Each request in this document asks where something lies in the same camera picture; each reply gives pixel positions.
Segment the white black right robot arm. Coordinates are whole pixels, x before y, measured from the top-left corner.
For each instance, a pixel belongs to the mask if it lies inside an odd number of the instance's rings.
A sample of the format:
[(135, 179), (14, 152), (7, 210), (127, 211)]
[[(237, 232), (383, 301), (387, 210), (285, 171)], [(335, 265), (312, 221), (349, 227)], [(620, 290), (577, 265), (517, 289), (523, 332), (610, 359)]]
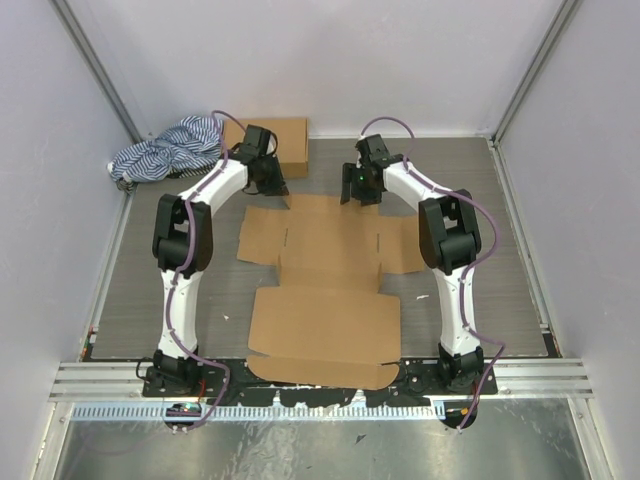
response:
[(355, 149), (357, 160), (342, 167), (340, 202), (375, 205), (391, 192), (417, 212), (419, 250), (436, 279), (441, 310), (438, 376), (451, 394), (477, 393), (485, 366), (473, 333), (472, 281), (482, 244), (471, 196), (439, 185), (404, 155), (390, 153), (379, 134), (361, 136)]

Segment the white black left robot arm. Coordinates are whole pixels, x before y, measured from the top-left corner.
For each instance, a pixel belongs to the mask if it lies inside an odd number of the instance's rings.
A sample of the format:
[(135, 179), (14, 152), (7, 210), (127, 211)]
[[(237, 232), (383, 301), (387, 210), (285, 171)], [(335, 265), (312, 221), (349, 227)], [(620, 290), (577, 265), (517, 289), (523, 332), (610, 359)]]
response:
[(187, 397), (203, 386), (207, 362), (198, 355), (196, 312), (201, 279), (214, 254), (212, 220), (251, 185), (259, 195), (288, 194), (277, 148), (275, 133), (249, 125), (243, 141), (226, 150), (211, 172), (189, 189), (159, 199), (152, 254), (163, 282), (163, 327), (141, 377), (147, 389)]

